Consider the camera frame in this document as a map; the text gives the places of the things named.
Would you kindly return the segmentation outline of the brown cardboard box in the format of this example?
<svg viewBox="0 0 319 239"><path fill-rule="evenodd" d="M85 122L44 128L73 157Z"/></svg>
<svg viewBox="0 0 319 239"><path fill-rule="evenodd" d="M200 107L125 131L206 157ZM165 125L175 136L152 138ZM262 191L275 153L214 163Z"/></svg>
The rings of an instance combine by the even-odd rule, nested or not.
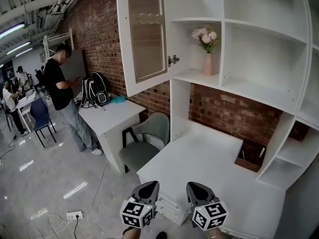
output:
<svg viewBox="0 0 319 239"><path fill-rule="evenodd" d="M234 163L257 173L263 164L265 154L266 146L258 143L243 142Z"/></svg>

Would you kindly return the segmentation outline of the white desk with drawers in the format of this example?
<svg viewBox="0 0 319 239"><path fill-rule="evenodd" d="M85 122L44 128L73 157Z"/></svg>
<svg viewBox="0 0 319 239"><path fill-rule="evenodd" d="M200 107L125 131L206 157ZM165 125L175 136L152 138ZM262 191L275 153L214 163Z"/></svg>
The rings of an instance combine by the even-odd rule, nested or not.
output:
<svg viewBox="0 0 319 239"><path fill-rule="evenodd" d="M159 192L189 209L188 182L209 187L229 215L222 229L243 239L272 239L285 192L257 181L256 173L236 165L242 140L191 122L139 171L142 183L159 182Z"/></svg>

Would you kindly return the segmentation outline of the white shelf cabinet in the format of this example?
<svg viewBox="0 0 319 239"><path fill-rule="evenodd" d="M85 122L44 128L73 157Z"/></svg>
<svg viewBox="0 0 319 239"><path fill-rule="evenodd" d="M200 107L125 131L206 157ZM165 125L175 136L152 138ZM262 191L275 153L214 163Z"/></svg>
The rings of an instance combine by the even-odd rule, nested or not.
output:
<svg viewBox="0 0 319 239"><path fill-rule="evenodd" d="M190 125L190 85L283 112L256 181L289 189L319 154L319 0L220 0L219 72L170 80L171 141Z"/></svg>

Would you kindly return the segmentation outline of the pink ceramic vase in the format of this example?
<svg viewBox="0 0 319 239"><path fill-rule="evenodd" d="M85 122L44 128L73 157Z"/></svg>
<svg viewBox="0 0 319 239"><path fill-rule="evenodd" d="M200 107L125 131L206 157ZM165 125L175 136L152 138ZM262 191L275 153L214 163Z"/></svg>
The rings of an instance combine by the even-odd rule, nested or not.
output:
<svg viewBox="0 0 319 239"><path fill-rule="evenodd" d="M214 58L213 54L211 53L205 54L205 59L203 63L203 73L206 76L214 75Z"/></svg>

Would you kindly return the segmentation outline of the blue plastic chair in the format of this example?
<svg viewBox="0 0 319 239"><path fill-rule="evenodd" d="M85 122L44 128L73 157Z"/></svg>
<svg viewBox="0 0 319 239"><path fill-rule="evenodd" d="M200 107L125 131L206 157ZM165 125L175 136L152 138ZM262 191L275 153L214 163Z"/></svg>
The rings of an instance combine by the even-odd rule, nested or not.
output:
<svg viewBox="0 0 319 239"><path fill-rule="evenodd" d="M44 102L42 98L36 99L31 103L30 106L30 115L34 118L35 124L33 127L33 130L35 131L36 136L38 137L40 143L43 147L44 144L42 142L41 137L39 136L38 132L41 133L42 137L45 138L44 134L42 133L42 130L44 128L48 128L50 135L52 136L54 142L56 143L56 139L53 136L53 133L51 131L50 125L52 126L54 132L56 133L56 130L54 128L54 125L50 119L49 111L47 104Z"/></svg>

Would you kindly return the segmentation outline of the white side table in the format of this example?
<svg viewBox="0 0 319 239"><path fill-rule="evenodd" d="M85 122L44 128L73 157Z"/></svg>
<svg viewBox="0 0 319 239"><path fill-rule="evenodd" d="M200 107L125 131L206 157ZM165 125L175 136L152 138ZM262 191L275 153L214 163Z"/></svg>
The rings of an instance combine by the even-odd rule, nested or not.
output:
<svg viewBox="0 0 319 239"><path fill-rule="evenodd" d="M123 148L122 131L139 124L139 114L145 110L128 100L102 108L79 108L79 115L95 133L108 162L121 174L125 172L125 165L119 157Z"/></svg>

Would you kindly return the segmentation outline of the white power strip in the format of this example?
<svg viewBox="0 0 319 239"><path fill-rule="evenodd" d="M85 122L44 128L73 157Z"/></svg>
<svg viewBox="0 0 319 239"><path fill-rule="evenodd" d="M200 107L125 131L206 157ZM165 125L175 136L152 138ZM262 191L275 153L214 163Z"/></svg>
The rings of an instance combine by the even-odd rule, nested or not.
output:
<svg viewBox="0 0 319 239"><path fill-rule="evenodd" d="M72 220L78 220L83 218L83 214L81 211L70 212L70 213L67 213L66 216L69 222Z"/></svg>

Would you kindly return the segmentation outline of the long ceiling light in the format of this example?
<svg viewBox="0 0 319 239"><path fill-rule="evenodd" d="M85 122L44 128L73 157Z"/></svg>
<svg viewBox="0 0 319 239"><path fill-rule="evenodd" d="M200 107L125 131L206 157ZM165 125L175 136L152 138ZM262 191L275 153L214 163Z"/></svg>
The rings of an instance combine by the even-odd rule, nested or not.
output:
<svg viewBox="0 0 319 239"><path fill-rule="evenodd" d="M5 38L6 36L8 36L8 35L14 33L14 32L17 31L17 30L20 30L20 29L22 29L22 28L24 28L24 23L20 23L20 24L17 24L17 25L15 25L15 26L11 27L11 28L8 28L7 30L5 30L5 31L3 31L3 32L0 33L0 39L3 39L3 38Z"/></svg>
<svg viewBox="0 0 319 239"><path fill-rule="evenodd" d="M14 53L14 52L17 51L17 50L19 50L19 49L21 49L21 48L23 48L23 47L25 47L25 46L28 46L30 43L31 43L30 41L29 41L29 42L26 42L26 43L24 43L24 44L22 44L22 45L20 45L20 46L18 46L18 47L16 47L16 48L14 48L14 49L8 51L6 54L9 55L9 54L11 54L11 53Z"/></svg>

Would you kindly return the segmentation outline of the white work table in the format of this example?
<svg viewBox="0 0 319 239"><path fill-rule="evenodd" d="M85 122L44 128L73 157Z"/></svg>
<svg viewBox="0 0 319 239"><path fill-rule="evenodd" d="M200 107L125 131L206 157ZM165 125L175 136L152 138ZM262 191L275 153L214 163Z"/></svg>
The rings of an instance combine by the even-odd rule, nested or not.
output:
<svg viewBox="0 0 319 239"><path fill-rule="evenodd" d="M32 120L30 118L30 108L31 103L35 101L36 99L42 98L41 94L37 92L33 92L30 96L27 96L20 100L18 104L16 105L18 114L20 118L22 119L23 124L25 125L26 129L29 133L31 133L31 130L28 126L28 122L25 120L25 117L27 117L29 123L32 123Z"/></svg>

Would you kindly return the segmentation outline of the metal door hinge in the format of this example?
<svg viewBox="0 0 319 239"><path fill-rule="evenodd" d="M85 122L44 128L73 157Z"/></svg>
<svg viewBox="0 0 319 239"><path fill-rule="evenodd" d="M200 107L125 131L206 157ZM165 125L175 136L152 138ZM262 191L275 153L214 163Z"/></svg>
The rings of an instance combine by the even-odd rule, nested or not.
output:
<svg viewBox="0 0 319 239"><path fill-rule="evenodd" d="M180 60L180 58L177 57L176 55L168 56L167 57L167 66L171 67L171 65L176 64L179 60Z"/></svg>

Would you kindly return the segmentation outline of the white metal bunk frame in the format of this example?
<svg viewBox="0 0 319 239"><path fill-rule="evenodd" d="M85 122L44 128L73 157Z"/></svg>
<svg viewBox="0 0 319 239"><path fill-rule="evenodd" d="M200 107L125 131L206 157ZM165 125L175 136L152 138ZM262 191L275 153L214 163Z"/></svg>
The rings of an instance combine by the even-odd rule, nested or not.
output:
<svg viewBox="0 0 319 239"><path fill-rule="evenodd" d="M55 53L55 51L50 48L58 46L61 43L65 43L68 39L70 40L71 49L74 50L72 28L69 28L69 31L63 34L45 35L42 42L45 62L50 59L51 53Z"/></svg>

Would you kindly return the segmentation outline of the person's left forearm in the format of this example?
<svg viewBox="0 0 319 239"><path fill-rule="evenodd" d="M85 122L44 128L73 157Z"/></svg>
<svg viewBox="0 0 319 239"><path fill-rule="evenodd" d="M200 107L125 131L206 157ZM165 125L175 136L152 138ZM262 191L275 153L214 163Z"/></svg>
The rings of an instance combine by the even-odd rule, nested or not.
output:
<svg viewBox="0 0 319 239"><path fill-rule="evenodd" d="M140 239L141 229L128 228L124 231L121 239Z"/></svg>

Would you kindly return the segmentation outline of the pale pink flower bouquet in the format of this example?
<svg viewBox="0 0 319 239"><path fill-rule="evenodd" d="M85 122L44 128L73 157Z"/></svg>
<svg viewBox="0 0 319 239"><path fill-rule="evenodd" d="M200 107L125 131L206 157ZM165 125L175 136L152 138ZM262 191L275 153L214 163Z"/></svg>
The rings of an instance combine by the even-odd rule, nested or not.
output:
<svg viewBox="0 0 319 239"><path fill-rule="evenodd" d="M207 54L212 54L215 46L221 41L220 36L210 25L193 30L191 36Z"/></svg>

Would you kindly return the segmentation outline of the grey partition board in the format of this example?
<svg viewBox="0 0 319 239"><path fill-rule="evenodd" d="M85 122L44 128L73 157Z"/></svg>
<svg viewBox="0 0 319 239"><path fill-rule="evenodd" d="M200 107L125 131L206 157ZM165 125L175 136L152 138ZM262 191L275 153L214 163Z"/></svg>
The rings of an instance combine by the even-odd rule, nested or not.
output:
<svg viewBox="0 0 319 239"><path fill-rule="evenodd" d="M61 70L66 80L83 80L86 77L83 51L81 49L73 50L71 57L61 65Z"/></svg>

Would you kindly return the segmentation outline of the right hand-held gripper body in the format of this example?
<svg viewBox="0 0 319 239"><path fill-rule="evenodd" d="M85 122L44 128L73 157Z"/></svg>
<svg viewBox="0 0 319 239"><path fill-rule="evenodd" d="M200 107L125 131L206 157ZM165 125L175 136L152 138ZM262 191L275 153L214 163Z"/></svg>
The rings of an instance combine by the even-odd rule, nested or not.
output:
<svg viewBox="0 0 319 239"><path fill-rule="evenodd" d="M197 182L188 182L186 194L193 227L209 231L224 224L228 216L226 205L209 187Z"/></svg>

